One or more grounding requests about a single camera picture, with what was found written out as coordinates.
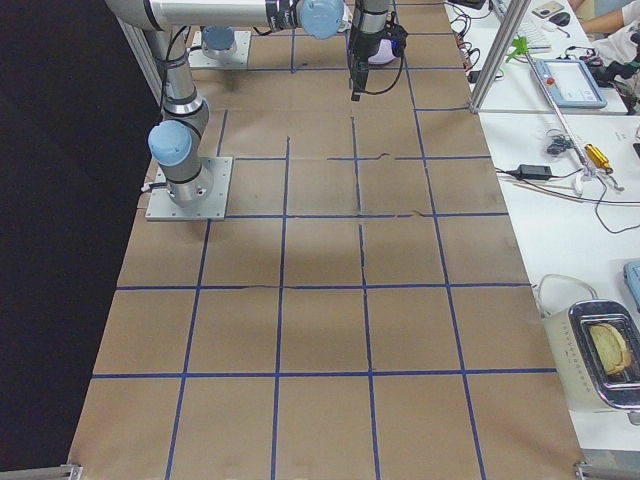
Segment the black computer mouse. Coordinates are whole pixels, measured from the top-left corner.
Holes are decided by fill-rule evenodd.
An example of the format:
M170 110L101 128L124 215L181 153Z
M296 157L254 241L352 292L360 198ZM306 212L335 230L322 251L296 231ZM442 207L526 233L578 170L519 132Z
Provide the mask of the black computer mouse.
M570 23L571 15L567 12L558 12L549 17L548 21L558 27L565 27Z

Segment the aluminium frame post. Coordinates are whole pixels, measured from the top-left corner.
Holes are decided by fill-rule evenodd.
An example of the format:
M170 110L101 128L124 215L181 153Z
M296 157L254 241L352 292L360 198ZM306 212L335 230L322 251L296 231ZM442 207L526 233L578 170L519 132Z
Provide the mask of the aluminium frame post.
M479 113L500 69L507 48L516 36L517 29L530 5L530 0L513 0L497 31L492 46L485 58L478 80L469 100L472 113Z

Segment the black power adapter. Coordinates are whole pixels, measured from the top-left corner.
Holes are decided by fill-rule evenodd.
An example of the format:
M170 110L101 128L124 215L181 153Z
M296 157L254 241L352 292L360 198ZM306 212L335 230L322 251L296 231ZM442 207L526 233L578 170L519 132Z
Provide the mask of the black power adapter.
M546 165L521 164L516 169L516 177L523 180L547 181L553 177L553 173Z

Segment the lilac plate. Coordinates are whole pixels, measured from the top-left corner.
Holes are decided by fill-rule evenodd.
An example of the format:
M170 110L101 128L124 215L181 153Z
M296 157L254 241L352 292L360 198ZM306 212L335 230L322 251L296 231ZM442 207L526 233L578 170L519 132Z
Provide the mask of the lilac plate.
M392 40L383 39L380 41L378 51L369 57L368 62L374 66L387 65L398 58L394 53L396 43Z

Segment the green-handled reacher stick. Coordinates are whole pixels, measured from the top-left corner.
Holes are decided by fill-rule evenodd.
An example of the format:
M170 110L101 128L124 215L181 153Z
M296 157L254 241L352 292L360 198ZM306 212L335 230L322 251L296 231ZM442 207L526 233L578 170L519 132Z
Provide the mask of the green-handled reacher stick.
M527 62L527 64L531 67L532 74L534 76L534 79L537 85L540 88L541 93L543 94L543 97L547 101L548 105L551 107L551 110L556 115L560 123L561 131L563 133L563 138L568 141L569 149L574 151L580 165L582 166L581 168L582 179L583 180L598 179L604 185L605 188L607 188L608 186L611 186L616 191L623 192L624 188L621 187L618 184L617 180L613 177L613 172L611 174L606 174L604 171L598 169L586 155L584 146L586 144L591 144L591 143L585 143L580 141L578 137L575 135L574 131L571 129L570 125L567 123L563 110L569 109L569 108L559 107L551 98L550 94L546 91L546 89L542 86L541 77L535 72L535 69L534 69L534 61L539 59L534 59L531 56L528 40L525 37L516 37L512 41L512 47L513 47L512 51L507 56L507 61L509 61L511 58L523 57L524 60Z

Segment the blue teach pendant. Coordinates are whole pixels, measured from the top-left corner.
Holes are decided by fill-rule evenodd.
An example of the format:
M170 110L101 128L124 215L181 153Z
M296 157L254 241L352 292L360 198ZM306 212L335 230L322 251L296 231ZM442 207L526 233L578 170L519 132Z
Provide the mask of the blue teach pendant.
M539 59L534 61L534 69L559 107L602 109L607 106L607 100L583 61Z

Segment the toast slice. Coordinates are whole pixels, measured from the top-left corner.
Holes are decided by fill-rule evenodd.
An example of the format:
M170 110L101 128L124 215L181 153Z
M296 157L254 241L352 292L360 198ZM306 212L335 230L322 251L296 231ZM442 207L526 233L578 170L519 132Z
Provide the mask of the toast slice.
M590 326L589 332L607 375L618 374L631 365L630 350L617 328L601 323Z

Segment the yellow tool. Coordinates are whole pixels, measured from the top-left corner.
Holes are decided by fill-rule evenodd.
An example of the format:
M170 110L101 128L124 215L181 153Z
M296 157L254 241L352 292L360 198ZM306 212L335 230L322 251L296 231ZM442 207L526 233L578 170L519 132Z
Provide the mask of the yellow tool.
M593 144L586 144L584 149L588 158L598 169L604 171L606 174L613 172L608 157L598 147Z

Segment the brown paper table cover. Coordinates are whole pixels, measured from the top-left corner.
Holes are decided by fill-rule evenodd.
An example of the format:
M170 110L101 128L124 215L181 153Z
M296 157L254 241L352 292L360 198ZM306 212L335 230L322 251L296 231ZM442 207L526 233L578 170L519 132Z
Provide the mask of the brown paper table cover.
M138 210L69 459L87 479L570 479L580 450L444 5L199 71L227 218Z

